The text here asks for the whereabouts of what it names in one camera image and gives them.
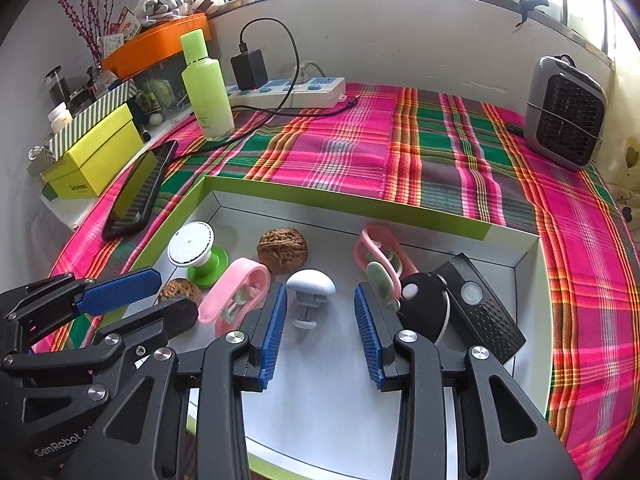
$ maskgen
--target plaid tablecloth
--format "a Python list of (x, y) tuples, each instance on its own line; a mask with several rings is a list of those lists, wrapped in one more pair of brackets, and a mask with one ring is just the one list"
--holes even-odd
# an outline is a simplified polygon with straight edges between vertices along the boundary
[[(640, 267), (598, 173), (563, 170), (507, 133), (508, 110), (411, 88), (348, 85), (358, 105), (332, 118), (274, 118), (248, 139), (172, 164), (147, 229), (104, 243), (100, 232), (124, 176), (98, 202), (52, 270), (111, 276), (129, 269), (193, 183), (206, 173), (265, 180), (453, 212), (542, 238), (552, 293), (554, 366), (547, 419), (591, 480), (638, 410)], [(261, 119), (236, 117), (238, 135)], [(193, 118), (163, 140), (204, 145)], [(73, 348), (98, 319), (76, 320), (39, 351)]]

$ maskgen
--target light green bottle cap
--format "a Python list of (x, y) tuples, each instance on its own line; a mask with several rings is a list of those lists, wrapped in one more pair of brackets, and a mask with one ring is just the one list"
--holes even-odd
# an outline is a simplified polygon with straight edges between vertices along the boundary
[(199, 59), (209, 57), (207, 45), (204, 43), (204, 33), (202, 29), (199, 28), (193, 32), (183, 34), (180, 37), (180, 42), (182, 42), (182, 50), (187, 65)]

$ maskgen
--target green base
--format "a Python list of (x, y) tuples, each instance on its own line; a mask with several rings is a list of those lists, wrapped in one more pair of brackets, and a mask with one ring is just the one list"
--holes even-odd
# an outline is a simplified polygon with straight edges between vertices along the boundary
[(201, 267), (189, 267), (187, 276), (197, 286), (213, 286), (229, 266), (229, 255), (220, 247), (211, 248), (209, 261)]

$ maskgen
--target smartphone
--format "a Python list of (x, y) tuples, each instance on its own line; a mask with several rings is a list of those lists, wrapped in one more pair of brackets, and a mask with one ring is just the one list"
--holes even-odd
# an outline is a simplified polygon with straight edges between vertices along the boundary
[(111, 207), (102, 230), (103, 240), (133, 235), (146, 227), (177, 148), (178, 141), (170, 140), (138, 157)]

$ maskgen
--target blue gripper pad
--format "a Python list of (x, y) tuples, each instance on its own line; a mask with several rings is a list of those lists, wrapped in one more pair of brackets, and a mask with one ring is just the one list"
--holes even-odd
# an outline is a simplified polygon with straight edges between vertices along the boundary
[(353, 306), (356, 322), (358, 323), (358, 330), (360, 331), (364, 357), (367, 360), (369, 377), (376, 383), (376, 387), (380, 390), (382, 389), (382, 383), (385, 381), (385, 372), (382, 364), (382, 345), (380, 344), (376, 327), (371, 319), (369, 305), (360, 286), (356, 288)]
[(88, 286), (76, 301), (81, 313), (104, 316), (121, 306), (154, 296), (162, 286), (162, 277), (150, 267), (117, 276), (108, 282)]
[(278, 350), (280, 349), (280, 340), (284, 330), (284, 320), (287, 317), (287, 288), (283, 284), (280, 284), (279, 287), (280, 290), (273, 306), (269, 327), (262, 343), (260, 374), (258, 375), (258, 381), (262, 389), (266, 389), (269, 381), (273, 379)]

